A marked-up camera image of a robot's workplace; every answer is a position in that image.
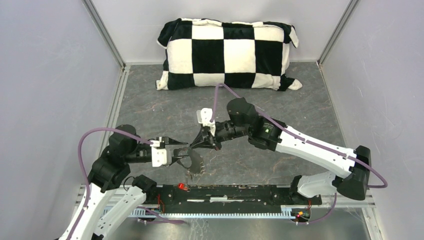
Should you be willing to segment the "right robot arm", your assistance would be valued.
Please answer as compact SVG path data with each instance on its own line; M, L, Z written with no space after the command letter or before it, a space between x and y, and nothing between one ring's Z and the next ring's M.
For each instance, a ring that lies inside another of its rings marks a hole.
M327 170L296 176L288 191L293 203L302 204L314 196L333 193L357 201L366 198L371 162L368 147L359 145L352 149L310 137L281 121L260 115L243 97L231 100L226 110L229 120L224 122L211 121L211 108L197 111L201 127L191 148L220 150L223 142L247 137L258 149L290 154Z

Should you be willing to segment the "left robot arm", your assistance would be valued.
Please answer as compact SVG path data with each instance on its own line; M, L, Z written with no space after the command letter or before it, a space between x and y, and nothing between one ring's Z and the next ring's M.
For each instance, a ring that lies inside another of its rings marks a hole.
M111 132L108 145L99 158L86 172L82 160L82 145L86 137L95 132ZM116 128L99 127L86 132L78 143L78 160L85 182L85 192L76 214L60 239L62 240L106 240L125 221L130 213L142 204L157 202L157 209L151 214L167 223L159 215L165 208L158 185L145 175L134 177L124 196L107 212L104 209L121 184L131 173L133 163L151 163L153 167L171 165L181 159L173 150L187 148L187 143L169 137L149 140L137 135L135 127L129 124Z

